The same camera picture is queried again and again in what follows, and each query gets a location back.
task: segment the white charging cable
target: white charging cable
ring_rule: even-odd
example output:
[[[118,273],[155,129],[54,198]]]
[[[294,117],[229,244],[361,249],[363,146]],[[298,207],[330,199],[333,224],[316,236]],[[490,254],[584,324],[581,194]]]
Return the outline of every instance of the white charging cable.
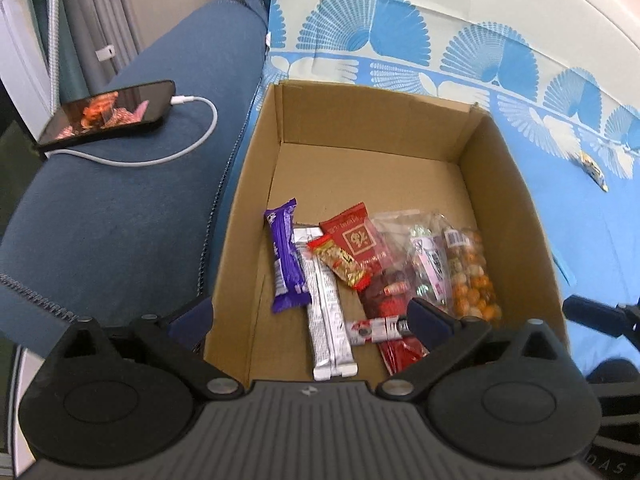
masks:
[[[67,155],[79,156],[80,158],[85,158],[86,160],[92,160],[94,162],[99,162],[100,164],[106,164],[107,166],[116,166],[117,168],[144,168],[145,166],[155,166],[157,164],[164,164],[165,162],[175,160],[176,158],[180,158],[181,156],[192,152],[198,146],[200,146],[205,140],[209,138],[209,136],[213,133],[213,130],[216,129],[216,124],[218,124],[218,110],[216,109],[216,105],[209,101],[207,98],[193,95],[177,95],[171,98],[172,105],[181,105],[183,103],[190,103],[192,101],[202,101],[203,103],[206,103],[211,107],[211,111],[213,112],[211,126],[205,132],[205,134],[198,140],[196,140],[191,146],[189,146],[188,148],[184,148],[180,152],[174,153],[173,155],[164,156],[163,158],[156,158],[155,160],[143,160],[141,162],[121,162],[119,160],[109,160],[108,158],[100,158],[99,156],[89,155],[88,153],[83,152],[76,152],[76,150],[68,150],[66,148],[62,150],[52,150],[51,152],[47,152],[47,155],[66,153]]]

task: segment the snack package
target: snack package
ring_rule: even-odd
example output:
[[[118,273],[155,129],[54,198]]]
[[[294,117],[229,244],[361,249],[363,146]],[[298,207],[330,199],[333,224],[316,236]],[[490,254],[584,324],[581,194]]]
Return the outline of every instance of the snack package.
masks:
[[[502,311],[496,303],[494,284],[486,273],[482,237],[478,231],[458,231],[446,226],[442,232],[452,291],[452,312],[456,317],[476,316],[498,320]]]
[[[358,296],[369,319],[404,316],[414,296],[415,274],[408,262],[404,267],[390,267],[372,277],[370,285]],[[412,336],[378,344],[386,370],[392,375],[419,361],[427,351]]]
[[[433,217],[419,210],[378,213],[371,221],[388,245],[395,245],[412,261],[415,295],[446,309],[450,298],[446,252],[440,232],[432,230]]]
[[[360,346],[394,341],[412,334],[406,316],[388,316],[347,322],[347,335],[352,346]]]
[[[335,276],[307,243],[322,236],[319,227],[293,229],[294,241],[312,301],[306,316],[314,354],[314,379],[351,377],[358,373],[346,332]]]
[[[376,274],[393,264],[393,254],[369,220],[367,208],[362,202],[330,220],[320,222],[320,227],[370,274]]]
[[[313,254],[318,256],[336,276],[355,290],[363,290],[369,285],[371,276],[353,256],[338,247],[331,235],[323,235],[308,243]]]
[[[264,217],[267,219],[273,239],[273,267],[275,273],[275,298],[271,311],[281,312],[286,308],[311,303],[311,295],[298,254],[293,243],[293,211],[296,199],[276,209],[267,209]]]

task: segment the bed sheet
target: bed sheet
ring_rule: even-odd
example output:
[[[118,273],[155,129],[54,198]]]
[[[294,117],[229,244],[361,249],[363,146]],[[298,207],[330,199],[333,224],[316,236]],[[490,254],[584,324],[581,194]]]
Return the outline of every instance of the bed sheet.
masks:
[[[603,73],[608,89],[599,84],[594,73],[611,64],[613,53],[605,55],[596,45],[584,56],[579,43],[561,52],[577,38],[567,36],[573,25],[557,16],[537,16],[551,22],[550,39],[532,40],[514,23],[480,20],[492,14],[478,10],[490,7],[485,0],[413,1],[272,0],[271,51],[252,121],[267,86],[287,78],[478,103],[495,118],[534,197],[564,297],[635,303],[640,296],[640,177],[634,177],[640,112],[620,97],[640,94],[620,86],[609,72]],[[494,14],[504,17],[509,3],[494,2]],[[594,26],[602,18],[597,12],[591,17]],[[520,25],[532,29],[526,20]],[[626,48],[621,42],[621,57]],[[572,65],[571,52],[582,66]],[[236,177],[247,144],[248,138],[234,167]],[[608,193],[574,161],[580,150],[604,170]],[[217,243],[222,243],[220,233]],[[640,354],[622,338],[573,323],[568,331],[572,356],[584,373],[614,356],[640,365]]]

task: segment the metal screw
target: metal screw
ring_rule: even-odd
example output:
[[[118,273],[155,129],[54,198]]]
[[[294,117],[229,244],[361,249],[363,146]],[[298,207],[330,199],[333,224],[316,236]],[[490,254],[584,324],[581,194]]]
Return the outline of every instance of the metal screw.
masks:
[[[238,388],[238,382],[228,377],[218,377],[207,383],[207,389],[217,395],[229,395],[236,392]]]
[[[382,390],[387,395],[404,397],[414,390],[414,386],[409,381],[402,379],[389,379],[387,382],[382,383]]]

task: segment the purple snack wrapper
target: purple snack wrapper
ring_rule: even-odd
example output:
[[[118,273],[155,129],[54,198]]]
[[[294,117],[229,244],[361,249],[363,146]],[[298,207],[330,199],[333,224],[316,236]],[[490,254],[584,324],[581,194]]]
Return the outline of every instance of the purple snack wrapper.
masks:
[[[311,303],[311,294],[306,286],[298,252],[293,242],[293,211],[296,199],[276,209],[267,209],[267,219],[273,239],[273,267],[276,277],[276,296],[271,306],[274,314],[294,306]]]

